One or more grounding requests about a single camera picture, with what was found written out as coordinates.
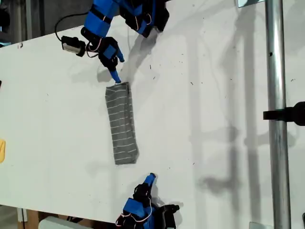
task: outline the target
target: striped cloth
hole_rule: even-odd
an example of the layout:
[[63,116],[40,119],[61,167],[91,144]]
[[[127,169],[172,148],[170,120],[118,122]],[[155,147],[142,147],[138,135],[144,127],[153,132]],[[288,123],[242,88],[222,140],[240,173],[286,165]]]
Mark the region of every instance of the striped cloth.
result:
[[116,165],[134,164],[138,158],[135,140],[132,92],[129,83],[106,88],[114,161]]

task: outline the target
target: white table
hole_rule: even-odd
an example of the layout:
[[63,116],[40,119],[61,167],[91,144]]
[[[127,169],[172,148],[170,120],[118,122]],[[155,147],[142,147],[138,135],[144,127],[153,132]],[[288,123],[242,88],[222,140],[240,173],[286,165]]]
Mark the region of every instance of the white table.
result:
[[[157,39],[137,38],[121,18],[110,31],[132,85],[135,165],[114,165],[104,101],[113,81],[98,59],[64,52],[55,35],[0,49],[0,204],[114,222],[154,172],[152,195],[182,206],[179,229],[273,224],[264,4],[173,0],[168,9]],[[290,106],[305,97],[304,9],[285,1]],[[81,38],[80,29],[60,36]],[[305,129],[288,127],[292,224],[302,229]]]

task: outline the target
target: black cable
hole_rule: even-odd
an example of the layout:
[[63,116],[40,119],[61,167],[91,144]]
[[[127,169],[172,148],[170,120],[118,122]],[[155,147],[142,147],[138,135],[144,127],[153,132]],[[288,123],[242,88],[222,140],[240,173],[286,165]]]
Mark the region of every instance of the black cable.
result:
[[58,24],[59,24],[62,20],[66,19],[66,18],[71,18],[71,17],[74,17],[74,16],[86,15],[86,14],[88,14],[88,13],[89,13],[89,11],[88,11],[88,12],[85,12],[85,13],[70,14],[70,15],[64,16],[63,18],[60,18],[60,19],[56,22],[55,28],[54,28],[54,29],[55,29],[55,35],[56,35],[57,39],[61,42],[61,39],[60,39],[59,36],[57,35],[57,26],[58,26]]
[[21,208],[21,212],[22,212],[22,225],[23,225],[23,229],[25,229],[23,208]]

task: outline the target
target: black bracket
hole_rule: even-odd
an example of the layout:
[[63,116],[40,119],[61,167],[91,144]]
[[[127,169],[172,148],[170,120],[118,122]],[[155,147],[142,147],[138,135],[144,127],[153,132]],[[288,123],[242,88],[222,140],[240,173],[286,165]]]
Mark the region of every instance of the black bracket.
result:
[[264,111],[264,120],[295,122],[297,125],[305,126],[305,102],[281,110]]

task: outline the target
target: metal pole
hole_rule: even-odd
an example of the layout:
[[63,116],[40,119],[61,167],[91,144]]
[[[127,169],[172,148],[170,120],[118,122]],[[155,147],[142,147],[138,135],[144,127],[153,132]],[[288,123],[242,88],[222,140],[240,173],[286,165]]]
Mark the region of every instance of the metal pole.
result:
[[[286,107],[283,0],[266,0],[269,110]],[[274,229],[290,229],[287,124],[269,121]]]

